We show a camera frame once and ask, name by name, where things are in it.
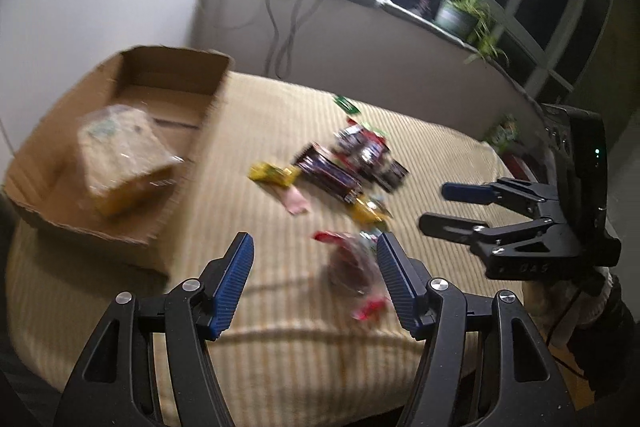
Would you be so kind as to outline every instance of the metal screw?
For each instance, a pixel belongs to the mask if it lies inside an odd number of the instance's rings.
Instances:
[[[121,292],[116,295],[116,302],[118,304],[126,304],[132,299],[132,295],[129,292]]]
[[[512,302],[516,301],[516,296],[509,290],[502,290],[498,295],[500,297],[500,300],[502,302],[506,302],[507,304],[511,304]]]
[[[200,281],[197,279],[187,279],[182,283],[182,289],[186,292],[194,292],[200,288]]]
[[[444,279],[434,279],[431,281],[431,287],[436,291],[442,292],[449,287],[449,283]]]

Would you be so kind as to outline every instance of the bread loaf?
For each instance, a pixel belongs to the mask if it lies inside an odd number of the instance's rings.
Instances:
[[[112,105],[78,131],[84,182],[98,211],[113,216],[170,180],[180,158],[154,133],[146,112]]]

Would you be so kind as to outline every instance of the beige blanket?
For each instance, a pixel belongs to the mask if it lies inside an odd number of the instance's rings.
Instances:
[[[446,181],[508,176],[493,150],[448,128],[357,105],[388,132],[392,153],[411,172],[388,199],[392,230],[407,253],[462,291],[493,296],[506,287],[520,295],[519,283],[485,279],[481,263],[465,247],[423,237],[416,227],[425,211],[494,226],[521,221],[495,205],[440,197]],[[310,239],[316,230],[356,230],[343,205],[301,182],[312,212],[292,217],[246,177],[255,161],[284,165],[312,140],[330,143],[344,126],[344,114],[328,93],[233,73],[217,116],[196,181],[158,253],[169,261],[167,279],[38,237],[20,224],[7,269],[10,334],[18,355],[62,390],[110,299],[124,290],[161,293],[197,277],[242,230],[255,240],[254,267],[230,329],[210,344],[236,425],[339,425],[400,406],[422,343],[400,327],[393,309],[378,325],[357,324],[325,276],[329,247]],[[176,425],[166,352],[157,336],[162,409],[165,421]]]

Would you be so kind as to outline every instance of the open cardboard box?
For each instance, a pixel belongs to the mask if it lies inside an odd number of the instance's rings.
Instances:
[[[67,92],[15,153],[5,192],[30,225],[144,268],[164,271],[154,244],[191,177],[199,139],[232,59],[160,46],[137,47],[100,64]],[[184,161],[176,184],[120,216],[92,208],[78,161],[82,117],[123,103],[145,109]]]

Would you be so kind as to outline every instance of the potted plant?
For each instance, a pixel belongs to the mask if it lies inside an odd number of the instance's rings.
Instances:
[[[479,20],[474,29],[474,33],[475,39],[478,40],[478,44],[476,44],[477,49],[475,53],[466,58],[465,64],[473,62],[476,58],[481,58],[485,61],[488,58],[492,58],[497,61],[498,58],[502,56],[504,57],[506,66],[509,67],[509,57],[502,49],[496,46],[498,39],[491,35],[487,20]]]
[[[488,22],[484,0],[442,0],[434,22],[444,31],[466,41],[481,21]]]

